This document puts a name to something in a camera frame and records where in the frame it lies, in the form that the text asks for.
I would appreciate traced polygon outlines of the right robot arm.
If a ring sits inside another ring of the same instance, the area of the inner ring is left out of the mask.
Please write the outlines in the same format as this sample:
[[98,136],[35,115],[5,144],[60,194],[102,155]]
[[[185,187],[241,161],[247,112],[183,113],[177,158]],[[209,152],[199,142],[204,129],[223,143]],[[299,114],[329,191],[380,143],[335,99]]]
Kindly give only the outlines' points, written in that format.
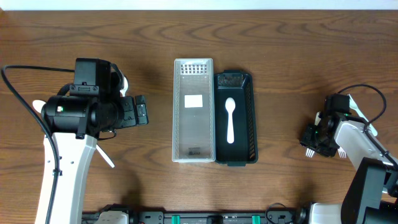
[[366,126],[366,119],[340,111],[317,113],[300,140],[302,146],[325,157],[339,149],[356,170],[341,203],[314,203],[309,223],[397,223],[397,205],[382,195],[397,197],[397,159]]

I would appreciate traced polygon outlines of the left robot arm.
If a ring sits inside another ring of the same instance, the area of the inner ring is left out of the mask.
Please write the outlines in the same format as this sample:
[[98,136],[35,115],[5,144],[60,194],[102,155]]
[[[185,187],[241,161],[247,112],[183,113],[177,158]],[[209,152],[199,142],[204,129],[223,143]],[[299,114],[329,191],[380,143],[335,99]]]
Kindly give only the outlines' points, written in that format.
[[49,128],[36,223],[81,223],[86,177],[100,133],[146,125],[146,99],[127,96],[128,80],[116,64],[78,58],[72,84],[32,105]]

